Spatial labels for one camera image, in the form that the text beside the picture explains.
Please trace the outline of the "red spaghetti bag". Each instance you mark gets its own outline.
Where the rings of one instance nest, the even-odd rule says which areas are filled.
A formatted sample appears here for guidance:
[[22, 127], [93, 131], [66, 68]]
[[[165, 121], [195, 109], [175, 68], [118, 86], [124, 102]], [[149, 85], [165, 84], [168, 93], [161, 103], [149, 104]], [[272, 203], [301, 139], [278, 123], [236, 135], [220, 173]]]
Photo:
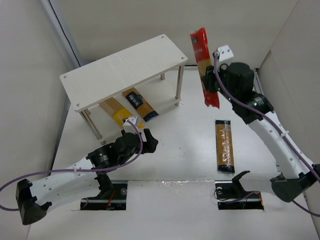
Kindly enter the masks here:
[[215, 87], [214, 83], [206, 80], [207, 67], [213, 68], [211, 54], [208, 48], [208, 38], [204, 27], [190, 34], [191, 44], [195, 56], [195, 61], [200, 77], [201, 88], [204, 96], [204, 104], [207, 107], [220, 108], [220, 100], [218, 93], [213, 90], [209, 91], [210, 86]]

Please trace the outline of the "dark-ended spaghetti bag with barcode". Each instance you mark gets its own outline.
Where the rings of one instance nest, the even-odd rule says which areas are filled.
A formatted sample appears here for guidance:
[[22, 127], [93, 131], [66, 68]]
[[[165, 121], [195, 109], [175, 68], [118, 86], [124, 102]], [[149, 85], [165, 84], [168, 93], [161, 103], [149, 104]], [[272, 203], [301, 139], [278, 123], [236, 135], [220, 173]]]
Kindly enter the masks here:
[[222, 173], [234, 174], [235, 162], [230, 120], [215, 121], [215, 141], [217, 170]]

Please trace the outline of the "blue-label spaghetti bag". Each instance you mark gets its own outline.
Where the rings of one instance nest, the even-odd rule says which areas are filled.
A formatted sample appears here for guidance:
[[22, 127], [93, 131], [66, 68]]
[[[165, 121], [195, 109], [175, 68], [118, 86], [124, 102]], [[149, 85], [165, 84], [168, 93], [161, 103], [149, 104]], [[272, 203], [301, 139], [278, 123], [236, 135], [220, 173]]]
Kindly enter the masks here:
[[135, 87], [122, 92], [122, 95], [145, 122], [159, 115]]

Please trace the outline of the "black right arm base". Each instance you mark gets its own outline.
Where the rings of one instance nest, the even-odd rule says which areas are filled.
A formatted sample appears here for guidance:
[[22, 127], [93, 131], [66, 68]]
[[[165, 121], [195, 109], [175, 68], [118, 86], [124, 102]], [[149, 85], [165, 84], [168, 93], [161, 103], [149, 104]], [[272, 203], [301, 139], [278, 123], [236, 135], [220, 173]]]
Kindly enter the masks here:
[[250, 171], [237, 174], [232, 180], [215, 181], [214, 198], [219, 210], [264, 210], [262, 195], [259, 191], [246, 191], [240, 179]]

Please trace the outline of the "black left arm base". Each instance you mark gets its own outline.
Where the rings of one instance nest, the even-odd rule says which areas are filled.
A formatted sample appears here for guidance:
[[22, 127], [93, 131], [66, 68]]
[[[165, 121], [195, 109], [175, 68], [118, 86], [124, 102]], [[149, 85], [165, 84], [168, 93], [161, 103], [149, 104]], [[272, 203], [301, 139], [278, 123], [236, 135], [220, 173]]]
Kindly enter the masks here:
[[81, 211], [125, 211], [127, 208], [127, 181], [113, 181], [113, 191], [106, 196], [83, 198], [80, 201]]

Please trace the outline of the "yellow-ended spaghetti bag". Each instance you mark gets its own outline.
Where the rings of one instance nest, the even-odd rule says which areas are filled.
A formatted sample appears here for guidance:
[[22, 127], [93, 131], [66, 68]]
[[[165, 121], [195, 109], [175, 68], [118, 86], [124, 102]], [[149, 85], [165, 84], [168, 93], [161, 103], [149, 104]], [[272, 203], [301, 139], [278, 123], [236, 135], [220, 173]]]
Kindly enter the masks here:
[[132, 127], [126, 123], [125, 119], [134, 118], [131, 122], [135, 124], [138, 129], [142, 129], [145, 125], [139, 120], [136, 115], [133, 115], [114, 97], [108, 98], [99, 103], [99, 106], [123, 129], [131, 132]]

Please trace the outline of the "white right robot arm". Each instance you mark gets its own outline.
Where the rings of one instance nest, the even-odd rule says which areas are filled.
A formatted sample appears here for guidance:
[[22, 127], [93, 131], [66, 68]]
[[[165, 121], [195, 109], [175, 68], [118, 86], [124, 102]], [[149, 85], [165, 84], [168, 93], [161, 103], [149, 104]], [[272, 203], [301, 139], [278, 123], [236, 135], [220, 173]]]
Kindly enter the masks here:
[[265, 192], [291, 203], [320, 179], [320, 166], [302, 154], [281, 125], [270, 101], [253, 90], [255, 73], [242, 62], [222, 64], [215, 70], [221, 94], [230, 100], [233, 111], [266, 145], [279, 165], [280, 174], [271, 179], [244, 178], [245, 170], [232, 179], [240, 197]]

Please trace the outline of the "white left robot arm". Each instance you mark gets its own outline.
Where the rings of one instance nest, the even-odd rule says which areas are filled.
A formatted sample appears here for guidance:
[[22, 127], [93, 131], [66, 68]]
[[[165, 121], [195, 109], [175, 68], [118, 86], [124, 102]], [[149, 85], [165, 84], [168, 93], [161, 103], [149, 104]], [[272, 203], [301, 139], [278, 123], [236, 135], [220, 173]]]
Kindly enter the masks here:
[[188, 68], [183, 76], [181, 102], [164, 108], [144, 129], [130, 126], [127, 135], [119, 133], [117, 137], [128, 138], [130, 145], [154, 140], [156, 147], [150, 153], [137, 150], [126, 163], [107, 168], [98, 168], [89, 160], [94, 147], [70, 148], [71, 165], [33, 181], [31, 193], [52, 212], [74, 201], [98, 197], [103, 187], [109, 197], [112, 182], [211, 180], [216, 171], [215, 118], [203, 103], [195, 69]]

